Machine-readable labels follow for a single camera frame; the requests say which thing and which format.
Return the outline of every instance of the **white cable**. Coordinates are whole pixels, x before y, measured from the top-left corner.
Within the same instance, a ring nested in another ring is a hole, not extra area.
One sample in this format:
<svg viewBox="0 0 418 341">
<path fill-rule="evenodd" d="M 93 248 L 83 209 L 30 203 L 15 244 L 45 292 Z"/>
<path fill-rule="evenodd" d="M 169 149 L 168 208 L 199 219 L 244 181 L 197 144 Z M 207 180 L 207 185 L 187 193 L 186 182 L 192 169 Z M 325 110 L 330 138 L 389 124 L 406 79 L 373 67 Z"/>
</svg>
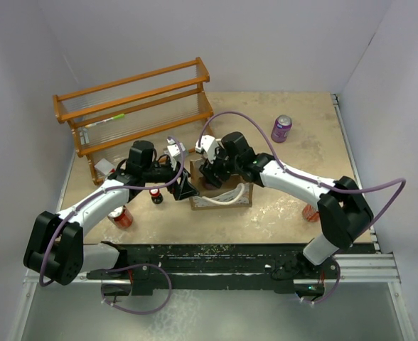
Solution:
<svg viewBox="0 0 418 341">
<path fill-rule="evenodd" d="M 240 192 L 239 192 L 239 194 L 237 194 L 236 197 L 234 199 L 230 200 L 230 201 L 226 201 L 226 202 L 217 201 L 217 200 L 211 199 L 210 197 L 201 197 L 201 198 L 203 198 L 204 200 L 206 200 L 208 202 L 211 202 L 211 203 L 213 203 L 215 205 L 220 205 L 220 206 L 232 205 L 235 202 L 237 202 L 240 199 L 240 197 L 242 197 L 242 194 L 244 194 L 245 185 L 243 183 L 240 183 L 239 185 L 240 185 Z"/>
</svg>

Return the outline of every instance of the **cardboard box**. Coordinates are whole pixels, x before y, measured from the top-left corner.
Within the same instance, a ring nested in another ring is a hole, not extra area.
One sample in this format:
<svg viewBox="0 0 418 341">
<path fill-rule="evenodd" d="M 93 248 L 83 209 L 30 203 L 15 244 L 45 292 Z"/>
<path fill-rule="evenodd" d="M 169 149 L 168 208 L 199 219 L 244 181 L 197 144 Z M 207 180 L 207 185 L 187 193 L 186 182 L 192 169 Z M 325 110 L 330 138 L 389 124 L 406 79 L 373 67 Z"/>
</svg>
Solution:
<svg viewBox="0 0 418 341">
<path fill-rule="evenodd" d="M 214 210 L 218 208 L 251 207 L 253 196 L 253 184 L 246 183 L 239 175 L 232 175 L 228 181 L 223 183 L 221 188 L 208 190 L 205 187 L 203 174 L 199 171 L 204 163 L 203 159 L 190 161 L 190 174 L 192 185 L 200 192 L 201 197 L 216 198 L 219 201 L 230 201 L 239 193 L 234 191 L 239 183 L 245 183 L 245 191 L 239 200 L 232 205 L 216 205 L 201 197 L 191 197 L 190 205 L 192 210 Z"/>
</svg>

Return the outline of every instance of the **wooden shelf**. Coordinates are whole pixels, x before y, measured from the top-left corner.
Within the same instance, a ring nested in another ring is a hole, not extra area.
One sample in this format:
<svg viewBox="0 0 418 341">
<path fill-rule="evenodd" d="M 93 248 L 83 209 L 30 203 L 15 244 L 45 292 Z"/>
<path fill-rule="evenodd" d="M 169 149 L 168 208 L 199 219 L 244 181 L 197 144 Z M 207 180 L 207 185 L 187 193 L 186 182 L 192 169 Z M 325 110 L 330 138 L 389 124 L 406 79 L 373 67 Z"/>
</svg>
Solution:
<svg viewBox="0 0 418 341">
<path fill-rule="evenodd" d="M 98 159 L 94 153 L 211 117 L 213 110 L 203 87 L 209 80 L 203 61 L 196 58 L 55 95 L 55 116 L 69 125 L 76 153 L 87 158 L 92 180 L 98 184 L 102 179 L 94 168 Z M 111 119 L 119 115 L 122 118 Z"/>
</svg>

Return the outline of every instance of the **can lid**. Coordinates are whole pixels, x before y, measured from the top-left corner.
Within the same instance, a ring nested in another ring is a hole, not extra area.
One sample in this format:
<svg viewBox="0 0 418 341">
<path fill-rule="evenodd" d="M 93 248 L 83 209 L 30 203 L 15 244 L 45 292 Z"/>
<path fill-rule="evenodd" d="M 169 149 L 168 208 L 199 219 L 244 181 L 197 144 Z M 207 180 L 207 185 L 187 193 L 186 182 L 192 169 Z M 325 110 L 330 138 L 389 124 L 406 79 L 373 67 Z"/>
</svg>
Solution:
<svg viewBox="0 0 418 341">
<path fill-rule="evenodd" d="M 287 116 L 287 115 L 280 115 L 279 118 L 277 119 L 277 121 L 282 126 L 291 126 L 291 124 L 292 124 L 291 117 Z"/>
<path fill-rule="evenodd" d="M 160 190 L 149 190 L 149 194 L 152 195 L 153 197 L 158 197 L 160 194 Z"/>
<path fill-rule="evenodd" d="M 114 211 L 108 214 L 108 217 L 110 218 L 117 218 L 124 212 L 124 206 L 118 207 Z"/>
</svg>

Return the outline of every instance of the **beige tabletop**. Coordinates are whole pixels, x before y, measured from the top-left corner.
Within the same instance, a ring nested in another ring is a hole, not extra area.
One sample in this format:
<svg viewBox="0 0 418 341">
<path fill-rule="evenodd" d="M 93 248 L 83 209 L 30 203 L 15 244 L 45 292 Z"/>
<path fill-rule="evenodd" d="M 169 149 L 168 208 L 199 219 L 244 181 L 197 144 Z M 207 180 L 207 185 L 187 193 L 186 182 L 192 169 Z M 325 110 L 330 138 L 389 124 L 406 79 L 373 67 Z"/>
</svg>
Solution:
<svg viewBox="0 0 418 341">
<path fill-rule="evenodd" d="M 293 127 L 288 139 L 282 144 L 273 143 L 283 162 L 326 178 L 353 177 L 329 93 L 223 92 L 207 93 L 207 96 L 215 113 L 236 110 L 248 114 L 268 135 L 277 116 L 290 116 Z M 186 148 L 192 148 L 202 126 L 201 123 L 189 124 L 146 139 L 161 151 L 166 146 L 166 137 L 174 135 Z M 256 128 L 241 117 L 224 115 L 211 126 L 218 138 L 241 131 L 256 153 L 269 152 Z M 86 159 L 75 158 L 63 208 L 95 189 Z M 176 202 L 166 190 L 162 193 L 164 201 L 160 205 L 155 205 L 146 191 L 127 204 L 134 217 L 134 224 L 128 230 L 117 229 L 105 218 L 85 237 L 85 242 L 306 243 L 321 233 L 319 222 L 302 218 L 301 211 L 306 204 L 278 190 L 255 186 L 251 208 L 203 211 L 192 211 L 188 200 Z M 357 242 L 371 242 L 368 232 Z"/>
</svg>

